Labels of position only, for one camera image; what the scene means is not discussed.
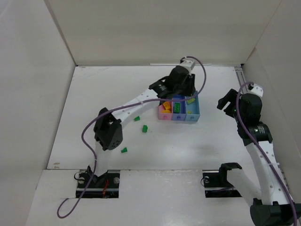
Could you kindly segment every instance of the purple cable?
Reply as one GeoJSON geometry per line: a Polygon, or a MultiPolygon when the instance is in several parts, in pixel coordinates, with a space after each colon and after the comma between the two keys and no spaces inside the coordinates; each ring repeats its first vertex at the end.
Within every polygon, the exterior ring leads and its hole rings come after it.
{"type": "Polygon", "coordinates": [[[84,144],[92,151],[92,153],[93,153],[93,155],[94,155],[94,169],[93,169],[93,173],[92,173],[90,179],[88,180],[86,187],[85,187],[84,190],[81,192],[81,194],[80,194],[78,200],[76,201],[76,203],[74,204],[74,206],[72,207],[72,209],[70,210],[70,212],[67,213],[67,214],[64,215],[64,216],[61,216],[59,212],[60,212],[60,209],[61,209],[62,205],[63,205],[69,198],[65,199],[65,200],[61,203],[61,205],[58,207],[58,209],[57,209],[57,211],[56,211],[56,214],[57,214],[57,217],[58,217],[58,218],[64,219],[64,218],[66,218],[67,216],[69,216],[69,215],[74,211],[74,209],[75,209],[76,206],[78,205],[80,199],[83,197],[84,193],[86,192],[87,188],[89,187],[89,185],[90,185],[90,183],[91,183],[91,181],[92,181],[92,178],[93,178],[93,176],[94,176],[94,174],[95,174],[95,171],[96,171],[96,165],[97,165],[97,155],[96,155],[96,152],[93,150],[93,148],[86,142],[86,140],[85,140],[85,138],[84,138],[85,132],[88,130],[88,128],[89,128],[94,122],[96,122],[97,120],[99,120],[101,117],[104,117],[105,115],[110,114],[110,113],[112,113],[112,112],[114,112],[114,111],[122,110],[122,109],[129,108],[129,107],[135,107],[135,106],[141,105],[141,104],[143,104],[143,103],[151,102],[151,101],[182,102],[182,101],[186,101],[186,100],[192,99],[192,98],[196,97],[197,95],[199,95],[200,92],[203,90],[205,84],[206,84],[206,80],[207,80],[206,70],[205,70],[205,67],[203,66],[202,62],[201,62],[200,60],[198,60],[198,59],[197,59],[196,57],[194,57],[194,56],[185,56],[185,57],[183,57],[181,60],[183,60],[183,59],[188,59],[188,58],[196,60],[196,61],[201,65],[201,67],[202,67],[202,69],[203,69],[203,71],[204,71],[204,82],[203,82],[203,85],[202,85],[201,89],[200,89],[195,95],[193,95],[193,96],[191,96],[191,97],[189,97],[189,98],[183,99],[183,100],[170,100],[170,99],[160,99],[160,98],[156,98],[156,99],[149,99],[149,100],[145,100],[145,101],[142,101],[142,102],[138,102],[138,103],[135,103],[135,104],[132,104],[132,105],[126,105],[126,106],[122,106],[122,107],[117,107],[117,108],[108,110],[107,112],[104,112],[104,113],[98,115],[96,118],[94,118],[94,119],[93,119],[93,120],[92,120],[92,121],[84,128],[83,132],[81,133],[81,140],[82,140],[82,141],[84,142],[84,144]]]}
{"type": "Polygon", "coordinates": [[[246,126],[244,125],[241,116],[240,116],[240,112],[239,112],[239,97],[240,97],[240,93],[243,90],[244,86],[247,86],[249,84],[254,84],[253,82],[245,82],[244,84],[241,85],[241,87],[238,90],[238,94],[236,97],[236,111],[237,111],[237,117],[239,120],[239,123],[241,124],[242,128],[244,129],[244,131],[246,132],[246,134],[250,137],[250,139],[253,141],[253,143],[257,146],[257,148],[259,149],[259,151],[261,152],[261,154],[264,156],[265,160],[267,161],[267,163],[269,164],[269,166],[271,167],[275,177],[277,178],[279,184],[281,185],[287,200],[289,201],[291,208],[292,208],[292,212],[293,212],[293,226],[297,226],[297,214],[296,214],[296,209],[293,203],[293,200],[290,196],[290,193],[288,192],[285,184],[283,183],[281,177],[278,175],[275,167],[272,165],[272,162],[270,161],[269,157],[266,155],[266,153],[264,152],[264,150],[260,147],[259,143],[257,142],[257,140],[252,136],[252,134],[248,131],[248,129],[246,128],[246,126]]]}

